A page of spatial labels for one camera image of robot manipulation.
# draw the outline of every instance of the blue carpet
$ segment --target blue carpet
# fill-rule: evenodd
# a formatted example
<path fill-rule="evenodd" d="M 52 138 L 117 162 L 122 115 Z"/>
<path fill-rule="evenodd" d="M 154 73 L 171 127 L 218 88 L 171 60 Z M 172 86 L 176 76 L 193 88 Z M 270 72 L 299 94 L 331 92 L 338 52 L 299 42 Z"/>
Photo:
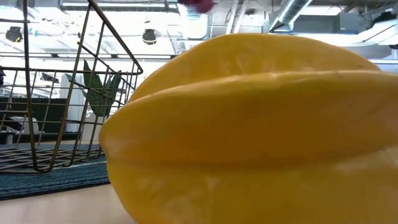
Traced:
<path fill-rule="evenodd" d="M 0 200 L 108 184 L 105 157 L 45 174 L 0 174 Z"/>

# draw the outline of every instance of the metal wire basket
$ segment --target metal wire basket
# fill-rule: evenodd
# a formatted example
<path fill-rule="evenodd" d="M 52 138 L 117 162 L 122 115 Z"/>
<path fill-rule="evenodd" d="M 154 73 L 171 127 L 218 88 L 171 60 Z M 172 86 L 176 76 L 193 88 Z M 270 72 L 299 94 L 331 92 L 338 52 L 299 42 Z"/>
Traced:
<path fill-rule="evenodd" d="M 142 74 L 143 70 L 97 3 L 94 0 L 88 0 L 88 3 L 80 41 L 77 43 L 78 50 L 73 70 L 30 68 L 27 0 L 23 0 L 24 20 L 0 19 L 0 22 L 19 22 L 24 25 L 23 41 L 25 49 L 24 68 L 0 68 L 3 71 L 12 71 L 15 74 L 13 83 L 4 83 L 0 86 L 0 141 L 2 141 L 0 144 L 0 174 L 49 172 L 54 167 L 67 167 L 77 162 L 86 162 L 104 156 L 104 152 L 95 141 L 95 133 L 98 132 L 98 126 L 103 124 L 104 120 L 109 117 L 109 114 L 102 119 L 96 117 L 94 121 L 86 121 L 86 114 L 90 108 L 96 108 L 98 112 L 104 107 L 108 107 L 109 110 L 111 106 L 117 109 L 122 107 L 128 101 L 130 94 L 135 90 L 137 76 Z M 102 20 L 96 52 L 90 51 L 84 45 L 88 18 L 92 10 Z M 105 28 L 109 29 L 131 59 L 131 72 L 115 72 L 104 60 L 100 59 L 101 39 Z M 92 71 L 78 70 L 82 50 L 88 52 L 94 58 Z M 98 62 L 106 67 L 106 71 L 98 72 L 95 70 Z M 62 89 L 62 87 L 56 84 L 58 77 L 63 73 L 71 74 L 69 87 L 63 88 L 68 91 L 66 100 L 52 98 L 53 92 Z M 89 86 L 76 81 L 78 73 L 90 74 Z M 43 74 L 51 77 L 52 84 L 50 86 L 43 86 L 38 82 L 38 77 L 42 78 Z M 96 89 L 91 86 L 95 74 L 104 77 L 102 89 Z M 16 83 L 19 75 L 25 78 L 25 83 Z M 116 82 L 114 82 L 113 86 L 106 87 L 105 83 L 107 80 L 114 76 L 120 78 L 119 86 L 116 86 Z M 26 94 L 17 93 L 16 90 L 18 89 L 23 89 Z M 80 89 L 86 93 L 83 104 L 74 105 L 70 103 L 74 89 Z M 35 98 L 35 91 L 38 90 L 49 91 L 49 97 Z M 116 94 L 116 98 L 105 94 L 113 94 L 115 91 L 119 93 L 118 97 L 118 94 Z M 99 104 L 89 105 L 90 97 L 99 97 Z M 106 103 L 108 100 L 114 100 L 114 103 L 109 105 L 109 103 Z M 70 112 L 71 108 L 76 107 L 83 108 L 81 120 L 68 119 L 68 112 Z M 62 115 L 54 117 L 52 116 L 55 113 L 54 111 L 61 111 Z M 65 127 L 70 124 L 78 126 L 77 132 L 65 132 Z M 92 132 L 89 141 L 82 141 L 82 134 L 85 128 L 89 128 L 90 132 Z M 55 129 L 55 131 L 54 133 L 48 133 L 44 131 L 46 129 Z M 51 138 L 56 139 L 56 141 L 48 142 L 47 140 Z"/>

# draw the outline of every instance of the ceiling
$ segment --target ceiling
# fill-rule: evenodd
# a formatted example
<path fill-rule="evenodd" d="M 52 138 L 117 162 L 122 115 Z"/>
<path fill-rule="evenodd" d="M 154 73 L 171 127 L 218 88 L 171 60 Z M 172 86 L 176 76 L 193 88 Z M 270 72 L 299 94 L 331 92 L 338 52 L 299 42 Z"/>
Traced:
<path fill-rule="evenodd" d="M 177 6 L 171 0 L 169 9 L 163 1 L 129 1 L 123 7 L 109 7 L 109 2 L 126 2 L 127 0 L 107 0 L 100 4 L 118 34 L 122 37 L 133 54 L 138 55 L 175 55 L 201 41 L 231 31 L 240 33 L 261 33 L 269 15 L 275 13 L 281 0 L 231 1 L 220 0 L 208 14 L 195 14 L 183 6 Z M 3 0 L 0 3 L 1 19 L 23 19 L 18 7 L 18 0 Z M 301 15 L 335 16 L 341 11 L 367 12 L 396 4 L 396 1 L 360 0 L 313 0 Z M 80 41 L 80 34 L 86 14 L 86 0 L 36 0 L 30 1 L 29 13 L 29 50 L 30 53 L 42 54 L 75 54 Z M 100 36 L 102 20 L 94 12 L 90 12 L 84 45 L 96 52 Z M 15 43 L 5 38 L 10 26 L 22 26 L 0 22 L 0 52 L 22 53 L 23 42 Z M 147 45 L 142 41 L 145 29 L 155 29 L 157 42 Z M 369 44 L 365 47 L 349 47 L 350 50 L 371 58 L 384 58 L 391 54 L 385 45 Z M 100 44 L 100 54 L 125 54 L 119 42 L 109 29 L 105 28 Z"/>

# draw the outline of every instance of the ceiling pipe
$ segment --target ceiling pipe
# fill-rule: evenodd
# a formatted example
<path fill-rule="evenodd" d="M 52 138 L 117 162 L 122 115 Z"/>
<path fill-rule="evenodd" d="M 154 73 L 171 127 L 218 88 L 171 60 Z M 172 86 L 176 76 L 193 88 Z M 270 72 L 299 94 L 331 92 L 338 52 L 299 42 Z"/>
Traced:
<path fill-rule="evenodd" d="M 236 22 L 234 27 L 234 34 L 237 34 L 242 26 L 243 17 L 245 15 L 246 9 L 248 8 L 248 4 L 249 0 L 244 0 L 241 7 L 241 13 L 239 14 L 238 21 Z"/>
<path fill-rule="evenodd" d="M 269 31 L 293 24 L 311 2 L 312 0 L 283 0 L 278 15 L 270 21 Z"/>
<path fill-rule="evenodd" d="M 231 7 L 231 16 L 229 17 L 228 25 L 226 26 L 225 34 L 230 34 L 232 25 L 234 24 L 236 11 L 238 10 L 238 0 L 234 0 Z"/>

